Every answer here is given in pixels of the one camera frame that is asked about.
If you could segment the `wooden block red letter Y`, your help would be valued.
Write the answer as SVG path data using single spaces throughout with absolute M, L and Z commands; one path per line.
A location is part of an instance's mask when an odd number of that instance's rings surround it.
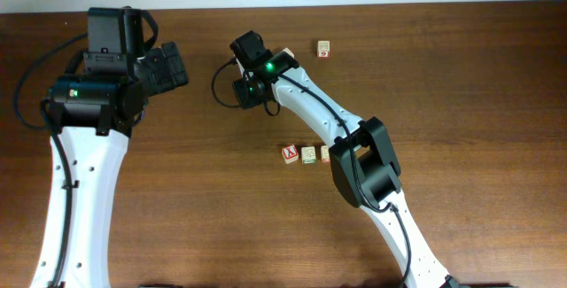
M 287 145 L 282 148 L 283 160 L 286 164 L 290 164 L 299 159 L 298 149 L 294 144 Z

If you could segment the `wooden block green letter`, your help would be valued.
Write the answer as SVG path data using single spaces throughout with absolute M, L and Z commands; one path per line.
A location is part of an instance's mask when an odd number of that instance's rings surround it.
M 301 161 L 303 164 L 313 164 L 316 162 L 316 149 L 314 146 L 301 148 Z

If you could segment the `wooden block red side engraved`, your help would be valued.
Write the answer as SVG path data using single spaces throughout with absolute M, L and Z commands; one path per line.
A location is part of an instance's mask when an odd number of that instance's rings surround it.
M 329 147 L 327 145 L 322 145 L 320 152 L 321 152 L 321 162 L 329 163 L 330 162 Z

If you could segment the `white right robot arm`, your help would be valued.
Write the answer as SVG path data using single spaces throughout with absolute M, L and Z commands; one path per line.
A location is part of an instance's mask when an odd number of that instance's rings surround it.
M 325 94 L 286 51 L 238 53 L 235 92 L 244 107 L 269 100 L 298 115 L 328 146 L 333 181 L 343 199 L 377 227 L 398 263 L 403 287 L 456 287 L 411 215 L 401 167 L 382 121 L 363 120 Z

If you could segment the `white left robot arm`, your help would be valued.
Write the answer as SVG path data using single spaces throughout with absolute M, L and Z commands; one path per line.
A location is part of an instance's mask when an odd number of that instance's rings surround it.
M 132 71 L 65 74 L 40 110 L 50 131 L 52 179 L 34 287 L 107 287 L 113 198 L 133 128 L 151 96 L 188 84 L 174 42 Z

